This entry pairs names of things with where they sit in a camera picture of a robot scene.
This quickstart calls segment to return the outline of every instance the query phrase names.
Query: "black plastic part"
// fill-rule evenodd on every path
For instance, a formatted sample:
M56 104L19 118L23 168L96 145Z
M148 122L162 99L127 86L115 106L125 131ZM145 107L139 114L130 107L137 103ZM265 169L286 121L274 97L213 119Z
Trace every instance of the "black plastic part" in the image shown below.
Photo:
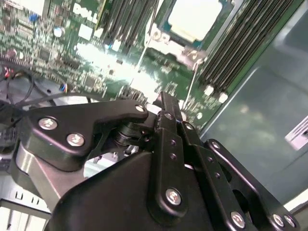
M10 162L9 173L16 184L21 186L23 189L28 190L34 195L41 197L36 187L34 186L31 178L28 174L20 170L20 168L16 164L16 153L17 149L14 150L13 156Z
M219 148L214 147L214 142L219 145ZM239 193L246 200L248 207L246 214L249 215L258 230L300 230L294 216L221 143L216 140L207 140L205 147L216 154L219 163L231 175L229 184L233 193ZM279 215L284 220L284 228L276 224L273 214ZM284 215L293 220L296 228L289 225Z
M196 130L188 129L187 124L179 124L180 133L185 138L185 162L191 164L196 171L203 200L211 211L210 218L214 229L242 230L232 221L231 212L235 211L244 219L247 230L257 230L241 210L214 153L201 146Z
M143 122L147 110L140 112L134 100L88 103L38 108L29 111L20 126L19 138L24 148L47 163L63 171L76 171L83 167L93 146L93 135L104 132L106 139L119 123ZM42 118L57 121L57 128L44 130L39 126ZM69 134L80 134L85 142L73 147L67 141Z
M185 169L189 210L174 227L147 210L152 153L133 154L70 190L56 206L47 231L212 231L194 171Z
M163 110L154 123L154 146L149 149L154 151L132 154L72 188L56 206L46 230L300 229L294 217L219 142L200 141L195 129L180 119L175 98L161 93L155 102ZM125 124L129 134L140 128L136 123ZM118 145L112 136L102 143L97 146L101 151ZM180 194L178 205L166 198L169 188ZM233 211L242 216L244 228L231 218ZM284 219L283 228L273 214Z
M160 107L163 111L169 112L175 117L176 121L183 121L178 100L168 93L160 92L153 104Z
M171 109L172 103L165 102L165 108ZM149 212L158 223L165 226L179 223L188 210L187 188L183 177L183 144L177 135L177 122L171 113L174 114L174 111L160 111L157 116L148 192ZM179 205L173 205L167 200L168 189L179 195Z

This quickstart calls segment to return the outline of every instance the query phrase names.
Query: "capacitor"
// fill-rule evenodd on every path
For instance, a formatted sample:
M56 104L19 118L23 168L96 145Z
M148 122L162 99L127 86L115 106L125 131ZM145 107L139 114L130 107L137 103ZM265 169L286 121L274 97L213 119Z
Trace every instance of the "capacitor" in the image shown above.
M6 54L5 57L10 58L10 59L14 59L17 55L17 51L15 49L9 49Z
M29 16L29 21L34 23L38 20L38 18L39 18L38 14L34 13L34 14Z
M53 30L53 34L57 38L61 38L65 34L65 29L61 26L55 27Z

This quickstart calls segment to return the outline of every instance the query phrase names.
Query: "metal screw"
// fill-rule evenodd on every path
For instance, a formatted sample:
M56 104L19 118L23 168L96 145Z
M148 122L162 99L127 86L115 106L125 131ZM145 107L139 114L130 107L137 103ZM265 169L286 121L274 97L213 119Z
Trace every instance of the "metal screw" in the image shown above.
M144 112L144 108L141 105L136 105L136 109L140 112Z
M245 221L243 217L241 216L241 214L233 211L231 212L231 218L238 227L240 227L241 229L245 228Z
M179 205L181 204L181 196L180 194L174 190L174 189L167 189L166 190L166 197L167 197L167 200L172 203L173 205Z
M294 221L287 215L284 215L284 219L286 219L286 221L293 227L295 228L295 223Z
M281 217L279 217L277 214L274 214L273 218L277 225L279 225L280 227L284 227L284 223Z
M67 142L69 145L74 146L74 147L80 147L85 143L85 139L78 134L70 134L66 138Z
M165 117L166 117L167 119L172 120L172 115L170 115L169 113L165 113Z
M212 142L212 145L214 146L214 148L217 148L217 149L220 148L220 145L218 143L216 143L216 142Z
M186 127L187 127L189 130L193 130L193 126L192 126L191 124L186 123L185 125L186 125Z
M58 127L57 122L50 118L43 118L39 120L38 124L44 130L54 130L56 127Z

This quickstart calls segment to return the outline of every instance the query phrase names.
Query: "chip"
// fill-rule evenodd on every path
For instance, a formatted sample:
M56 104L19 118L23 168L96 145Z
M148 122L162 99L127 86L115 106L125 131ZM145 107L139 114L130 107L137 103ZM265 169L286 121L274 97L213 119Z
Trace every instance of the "chip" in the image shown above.
M95 84L95 79L91 77L87 77L85 85L90 88L93 88L94 84Z
M42 59L44 61L48 61L49 57L50 57L50 51L48 51L44 48L41 48L38 56L39 56L40 59Z

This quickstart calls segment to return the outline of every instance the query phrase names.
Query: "gray metal surface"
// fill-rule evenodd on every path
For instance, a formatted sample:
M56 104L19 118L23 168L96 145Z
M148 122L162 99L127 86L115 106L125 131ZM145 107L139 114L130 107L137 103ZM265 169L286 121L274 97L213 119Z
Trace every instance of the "gray metal surface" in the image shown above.
M308 1L305 1L205 128L282 204L308 188L308 145L285 136L308 116Z
M28 152L21 143L17 151L16 164L29 175L50 211L53 211L68 190L85 180L83 169L76 172L60 171Z

